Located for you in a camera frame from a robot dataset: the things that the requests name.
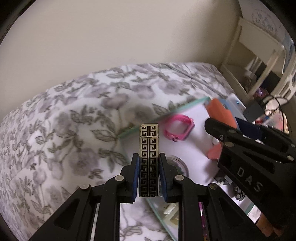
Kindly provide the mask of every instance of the pink item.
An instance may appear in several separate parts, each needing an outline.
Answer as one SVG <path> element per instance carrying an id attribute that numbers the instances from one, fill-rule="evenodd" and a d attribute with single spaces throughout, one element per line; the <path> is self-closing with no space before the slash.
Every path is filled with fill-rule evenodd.
<path id="1" fill-rule="evenodd" d="M 174 121 L 180 121 L 180 122 L 183 122 L 185 124 L 188 125 L 188 127 L 186 128 L 186 130 L 181 133 L 181 134 L 173 134 L 173 133 L 170 133 L 168 130 L 171 126 L 171 124 L 174 122 Z M 189 118 L 188 116 L 186 115 L 181 115 L 181 114 L 177 114 L 177 115 L 174 115 L 172 116 L 166 123 L 166 128 L 163 132 L 163 135 L 168 138 L 169 140 L 172 140 L 172 141 L 175 141 L 177 142 L 178 140 L 180 141 L 183 141 L 185 140 L 188 135 L 190 134 L 190 132 L 192 131 L 192 129 L 194 128 L 194 122 L 193 122 L 193 119 Z"/>

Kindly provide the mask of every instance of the black cable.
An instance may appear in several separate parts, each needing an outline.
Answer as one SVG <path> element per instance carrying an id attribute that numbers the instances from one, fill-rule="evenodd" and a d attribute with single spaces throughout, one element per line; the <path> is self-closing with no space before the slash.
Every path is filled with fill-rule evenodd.
<path id="1" fill-rule="evenodd" d="M 284 97 L 274 97 L 273 95 L 268 95 L 268 96 L 266 96 L 266 97 L 271 97 L 271 99 L 267 101 L 266 105 L 267 105 L 271 100 L 273 100 L 273 99 L 275 99 L 275 100 L 277 101 L 277 103 L 279 104 L 278 108 L 276 108 L 271 114 L 273 114 L 277 109 L 279 109 L 279 110 L 281 111 L 281 114 L 282 114 L 282 121 L 283 121 L 283 133 L 285 133 L 284 112 L 283 112 L 283 109 L 281 108 L 281 104 L 280 104 L 280 102 L 278 101 L 278 99 L 284 99 L 284 100 L 286 100 L 287 102 L 288 102 L 288 99 L 287 99 L 287 98 L 284 98 Z"/>
<path id="2" fill-rule="evenodd" d="M 291 139 L 293 139 L 293 133 L 292 133 L 291 125 L 290 125 L 290 123 L 288 122 L 288 120 L 287 120 L 287 125 L 288 125 L 288 127 L 290 127 L 290 131 L 291 131 Z"/>

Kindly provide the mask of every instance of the floral bedspread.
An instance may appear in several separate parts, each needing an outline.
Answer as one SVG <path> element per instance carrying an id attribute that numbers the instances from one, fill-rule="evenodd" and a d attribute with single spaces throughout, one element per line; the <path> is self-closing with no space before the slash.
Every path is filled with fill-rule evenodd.
<path id="1" fill-rule="evenodd" d="M 231 92 L 213 65 L 170 63 L 98 71 L 36 95 L 0 125 L 1 215 L 28 240 L 79 185 L 103 184 L 130 162 L 121 133 L 194 99 Z M 120 239 L 170 237 L 138 198 L 121 205 Z"/>

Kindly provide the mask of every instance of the greek key pattern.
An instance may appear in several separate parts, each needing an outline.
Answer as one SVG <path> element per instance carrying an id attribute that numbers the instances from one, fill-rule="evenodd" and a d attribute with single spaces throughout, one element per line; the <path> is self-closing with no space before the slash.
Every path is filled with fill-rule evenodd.
<path id="1" fill-rule="evenodd" d="M 140 193 L 139 197 L 158 196 L 158 125 L 140 128 Z"/>

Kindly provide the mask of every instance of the wall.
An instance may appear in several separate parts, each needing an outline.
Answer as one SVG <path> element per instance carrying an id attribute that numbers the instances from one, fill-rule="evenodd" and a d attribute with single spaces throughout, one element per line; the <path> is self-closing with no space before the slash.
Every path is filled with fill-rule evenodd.
<path id="1" fill-rule="evenodd" d="M 0 46 L 0 119 L 35 94 L 100 69 L 218 66 L 239 14 L 237 0 L 37 0 Z"/>

